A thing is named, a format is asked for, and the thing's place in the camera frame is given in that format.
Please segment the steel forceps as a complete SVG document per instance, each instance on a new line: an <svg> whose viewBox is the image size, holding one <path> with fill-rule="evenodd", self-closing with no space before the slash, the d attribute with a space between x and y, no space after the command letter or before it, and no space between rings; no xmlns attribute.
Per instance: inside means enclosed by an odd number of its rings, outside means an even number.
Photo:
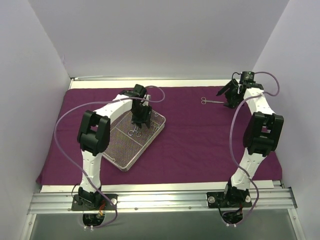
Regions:
<svg viewBox="0 0 320 240"><path fill-rule="evenodd" d="M129 136L135 136L137 138L141 137L142 133L140 132L140 128L135 126L134 129L128 131Z"/></svg>

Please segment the steel surgical scissors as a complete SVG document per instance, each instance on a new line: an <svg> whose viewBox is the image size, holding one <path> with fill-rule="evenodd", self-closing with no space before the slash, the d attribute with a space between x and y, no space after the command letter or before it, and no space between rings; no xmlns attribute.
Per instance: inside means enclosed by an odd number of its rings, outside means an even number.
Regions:
<svg viewBox="0 0 320 240"><path fill-rule="evenodd" d="M208 104L208 103L211 103L211 104L223 104L224 102L223 101L216 101L216 100L208 100L206 97L202 97L201 98L201 104L202 105L205 105L205 104Z"/></svg>

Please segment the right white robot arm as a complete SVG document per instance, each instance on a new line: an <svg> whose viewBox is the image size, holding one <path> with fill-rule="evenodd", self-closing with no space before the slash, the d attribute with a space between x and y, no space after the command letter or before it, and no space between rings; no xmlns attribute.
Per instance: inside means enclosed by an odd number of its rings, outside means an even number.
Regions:
<svg viewBox="0 0 320 240"><path fill-rule="evenodd" d="M246 196L245 191L250 188L258 167L278 146L284 117L276 114L269 106L266 93L262 85L254 81L239 84L235 79L217 93L218 96L225 94L225 106L236 109L230 127L229 150L237 170L230 177L222 193L223 203L230 207L240 201L240 196ZM237 162L233 152L233 130L237 115L244 104L248 106L251 117L242 138L243 157Z"/></svg>

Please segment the front aluminium rail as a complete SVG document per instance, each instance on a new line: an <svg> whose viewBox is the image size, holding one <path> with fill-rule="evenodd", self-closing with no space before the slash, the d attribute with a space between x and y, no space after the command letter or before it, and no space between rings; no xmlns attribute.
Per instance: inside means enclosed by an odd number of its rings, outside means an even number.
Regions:
<svg viewBox="0 0 320 240"><path fill-rule="evenodd" d="M119 213L203 212L209 208L207 190L117 192L116 208ZM35 193L28 209L29 214L81 214L97 210L75 211L76 195L69 192ZM289 188L259 190L255 210L295 209L297 204Z"/></svg>

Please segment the purple cloth wrap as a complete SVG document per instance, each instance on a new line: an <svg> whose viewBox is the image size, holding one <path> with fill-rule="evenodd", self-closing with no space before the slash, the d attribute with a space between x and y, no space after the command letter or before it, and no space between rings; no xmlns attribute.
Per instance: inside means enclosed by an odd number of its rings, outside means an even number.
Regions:
<svg viewBox="0 0 320 240"><path fill-rule="evenodd" d="M225 182L236 171L229 135L234 109L222 104L201 104L201 98L223 101L218 87L150 88L152 108L166 118L164 129L126 172L107 160L101 163L103 185L175 184ZM52 139L44 166L37 178L41 185L74 185L81 181L82 154L77 142L83 113L96 110L103 101L113 100L118 88L68 90L59 116L62 121ZM239 111L232 136L236 161L244 154L243 135L251 113Z"/></svg>

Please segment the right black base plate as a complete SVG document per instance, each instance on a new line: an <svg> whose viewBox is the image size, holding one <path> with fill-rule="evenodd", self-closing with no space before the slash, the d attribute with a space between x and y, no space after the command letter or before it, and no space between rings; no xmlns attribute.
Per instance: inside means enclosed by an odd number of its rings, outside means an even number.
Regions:
<svg viewBox="0 0 320 240"><path fill-rule="evenodd" d="M207 192L206 197L209 208L249 208L253 205L248 191L227 194L223 191Z"/></svg>

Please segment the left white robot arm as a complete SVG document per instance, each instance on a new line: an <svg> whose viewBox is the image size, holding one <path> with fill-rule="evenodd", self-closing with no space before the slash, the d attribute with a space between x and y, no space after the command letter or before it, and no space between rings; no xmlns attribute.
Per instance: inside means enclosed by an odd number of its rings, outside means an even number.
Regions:
<svg viewBox="0 0 320 240"><path fill-rule="evenodd" d="M151 125L152 107L148 104L149 97L146 89L123 90L113 101L95 110L87 110L82 116L77 142L80 145L83 165L82 180L78 196L90 210L100 206L102 196L100 170L102 153L110 142L111 124L122 114L131 111L131 122L138 128Z"/></svg>

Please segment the metal mesh tray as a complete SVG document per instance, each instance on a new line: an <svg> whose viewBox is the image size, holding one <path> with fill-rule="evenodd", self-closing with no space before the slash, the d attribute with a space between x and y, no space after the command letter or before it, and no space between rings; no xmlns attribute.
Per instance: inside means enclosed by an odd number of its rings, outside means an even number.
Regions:
<svg viewBox="0 0 320 240"><path fill-rule="evenodd" d="M129 136L128 132L136 127L132 124L132 113L124 113L111 124L110 141L102 156L123 172L127 172L148 146L164 129L166 118L152 111L150 128L143 125L139 129L141 137Z"/></svg>

